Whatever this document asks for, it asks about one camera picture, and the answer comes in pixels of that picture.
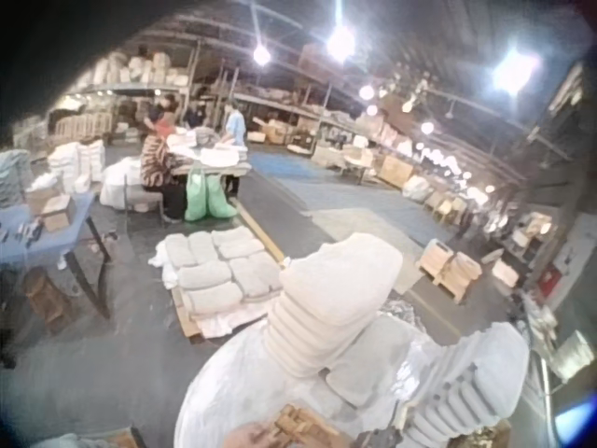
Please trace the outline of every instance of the blue shirt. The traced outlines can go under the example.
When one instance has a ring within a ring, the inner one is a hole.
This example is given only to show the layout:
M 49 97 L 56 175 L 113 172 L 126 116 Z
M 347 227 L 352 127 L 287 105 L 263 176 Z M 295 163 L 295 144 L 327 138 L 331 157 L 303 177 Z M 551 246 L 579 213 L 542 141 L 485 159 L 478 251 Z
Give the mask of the blue shirt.
M 234 137 L 234 145 L 239 147 L 244 146 L 244 133 L 246 127 L 244 126 L 244 117 L 238 110 L 233 111 L 226 122 L 226 133 Z

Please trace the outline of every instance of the concrete floor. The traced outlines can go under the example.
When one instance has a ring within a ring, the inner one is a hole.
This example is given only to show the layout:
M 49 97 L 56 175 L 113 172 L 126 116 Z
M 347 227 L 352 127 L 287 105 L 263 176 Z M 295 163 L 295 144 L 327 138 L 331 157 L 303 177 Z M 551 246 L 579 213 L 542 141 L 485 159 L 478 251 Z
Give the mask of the concrete floor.
M 136 150 L 110 151 L 108 162 Z M 303 159 L 298 161 L 300 170 L 311 175 L 309 164 Z M 298 175 L 297 170 L 293 171 L 291 179 L 280 179 L 272 173 L 260 173 L 258 163 L 256 167 L 257 172 L 242 181 L 240 201 L 288 256 L 303 257 L 321 243 L 331 242 L 327 233 L 312 223 L 305 196 L 301 199 L 300 191 L 290 189 L 289 181 L 310 184 L 303 189 L 310 191 L 310 197 L 326 195 L 332 184 L 336 187 L 335 198 L 341 203 L 331 208 L 372 204 L 390 224 L 406 234 L 414 233 L 411 238 L 420 244 L 434 235 L 437 223 L 416 209 L 409 210 L 408 204 L 399 203 L 392 190 L 366 186 L 363 189 L 367 192 L 361 194 L 361 188 L 338 180 L 326 170 L 315 169 L 315 179 L 301 178 L 300 170 Z M 355 191 L 358 203 L 351 203 L 351 192 Z M 382 200 L 375 200 L 380 194 Z M 327 199 L 325 206 L 333 205 L 333 201 Z M 399 204 L 402 213 L 392 211 L 393 203 Z M 163 230 L 153 214 L 133 215 L 129 235 L 125 235 L 122 213 L 96 204 L 92 216 L 101 233 L 117 230 L 119 236 L 118 242 L 109 247 L 115 260 L 108 275 L 112 318 L 104 321 L 93 312 L 67 271 L 52 270 L 51 275 L 72 297 L 77 319 L 59 334 L 45 332 L 25 298 L 12 301 L 16 329 L 12 349 L 18 364 L 14 371 L 0 371 L 3 418 L 26 441 L 64 432 L 89 433 L 133 425 L 149 448 L 172 446 L 175 419 L 188 384 L 226 339 L 191 344 L 179 328 L 159 271 L 148 266 L 147 260 L 166 233 L 226 228 L 233 223 L 202 221 L 200 225 L 181 224 Z M 450 234 L 445 229 L 441 232 Z M 85 246 L 76 254 L 94 278 L 99 256 Z M 413 304 L 427 332 L 439 343 L 449 344 L 461 334 L 505 319 L 504 302 L 490 295 L 487 286 L 479 282 L 479 291 L 471 294 L 465 305 L 456 306 L 447 293 L 424 277 L 404 299 Z M 547 446 L 540 442 L 541 407 L 526 388 L 523 396 L 511 419 L 511 446 Z

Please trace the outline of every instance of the blue table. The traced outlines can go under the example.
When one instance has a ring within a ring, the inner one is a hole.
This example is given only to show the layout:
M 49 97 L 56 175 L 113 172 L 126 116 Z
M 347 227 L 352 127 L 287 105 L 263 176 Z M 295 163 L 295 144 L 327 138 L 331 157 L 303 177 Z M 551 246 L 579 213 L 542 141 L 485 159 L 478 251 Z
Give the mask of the blue table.
M 37 241 L 26 246 L 24 240 L 17 240 L 15 235 L 22 223 L 31 222 L 33 216 L 26 204 L 14 205 L 0 210 L 1 230 L 8 231 L 8 239 L 0 243 L 0 264 L 10 264 L 22 266 L 26 269 L 36 266 L 49 266 L 58 261 L 60 256 L 64 256 L 68 268 L 75 276 L 76 281 L 81 286 L 95 309 L 105 318 L 109 318 L 110 313 L 105 300 L 105 265 L 110 261 L 110 256 L 105 249 L 102 238 L 98 233 L 95 224 L 90 216 L 91 205 L 95 200 L 95 195 L 91 192 L 72 195 L 75 201 L 75 215 L 71 219 L 71 225 L 60 231 L 49 232 L 42 230 L 41 236 Z M 100 269 L 98 279 L 98 293 L 96 294 L 85 276 L 78 260 L 75 257 L 74 249 L 80 240 L 84 225 L 87 223 L 93 239 L 100 247 L 104 260 Z

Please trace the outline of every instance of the striped shirt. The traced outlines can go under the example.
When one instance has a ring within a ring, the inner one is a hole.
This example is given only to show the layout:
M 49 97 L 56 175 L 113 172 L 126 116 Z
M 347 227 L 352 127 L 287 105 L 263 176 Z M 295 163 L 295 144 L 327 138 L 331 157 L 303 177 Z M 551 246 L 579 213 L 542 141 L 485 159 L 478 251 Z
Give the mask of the striped shirt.
M 173 183 L 170 169 L 174 157 L 168 152 L 166 141 L 156 135 L 148 135 L 141 151 L 141 183 L 144 187 L 161 187 Z

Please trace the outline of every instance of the green bag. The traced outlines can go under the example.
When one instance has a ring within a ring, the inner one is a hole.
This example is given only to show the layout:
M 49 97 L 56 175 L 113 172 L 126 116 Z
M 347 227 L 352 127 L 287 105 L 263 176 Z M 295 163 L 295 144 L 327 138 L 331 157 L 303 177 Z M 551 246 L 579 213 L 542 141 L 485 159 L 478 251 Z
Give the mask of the green bag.
M 197 221 L 207 215 L 207 186 L 201 170 L 191 170 L 187 177 L 185 221 Z
M 219 175 L 207 176 L 207 207 L 212 217 L 235 217 L 236 208 L 226 200 Z

